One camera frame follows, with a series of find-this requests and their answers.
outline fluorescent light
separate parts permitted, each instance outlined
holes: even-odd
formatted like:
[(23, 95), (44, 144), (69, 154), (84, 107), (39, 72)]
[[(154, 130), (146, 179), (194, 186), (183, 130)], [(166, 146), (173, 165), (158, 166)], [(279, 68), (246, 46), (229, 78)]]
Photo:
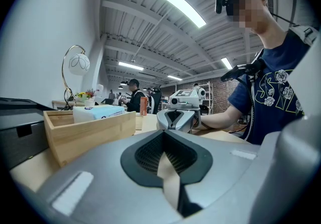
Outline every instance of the fluorescent light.
[(225, 66), (226, 66), (228, 69), (233, 69), (231, 63), (229, 62), (229, 60), (228, 60), (226, 57), (223, 58), (223, 59), (221, 59), (221, 60), (222, 60), (222, 62), (225, 64)]
[(172, 78), (172, 79), (176, 79), (176, 80), (179, 80), (179, 81), (182, 80), (181, 78), (178, 78), (178, 77), (173, 77), (173, 76), (167, 76), (167, 77)]
[(128, 64), (128, 63), (121, 62), (121, 61), (120, 61), (118, 64), (119, 64), (120, 66), (132, 68), (132, 69), (144, 70), (144, 68), (142, 68), (142, 67), (138, 67), (138, 66), (135, 66), (135, 65), (132, 65), (132, 64)]
[(167, 0), (176, 8), (178, 8), (182, 13), (184, 13), (198, 28), (206, 25), (203, 18), (197, 13), (196, 10), (185, 0)]

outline tissue box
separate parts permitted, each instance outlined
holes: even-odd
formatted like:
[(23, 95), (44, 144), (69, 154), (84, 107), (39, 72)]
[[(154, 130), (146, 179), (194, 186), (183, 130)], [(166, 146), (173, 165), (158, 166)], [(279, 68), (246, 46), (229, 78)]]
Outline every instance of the tissue box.
[(73, 110), (44, 111), (48, 144), (61, 167), (96, 146), (135, 133), (134, 111), (81, 123), (74, 123), (73, 114)]
[(125, 112), (125, 108), (113, 105), (74, 107), (74, 123), (88, 122), (117, 116)]

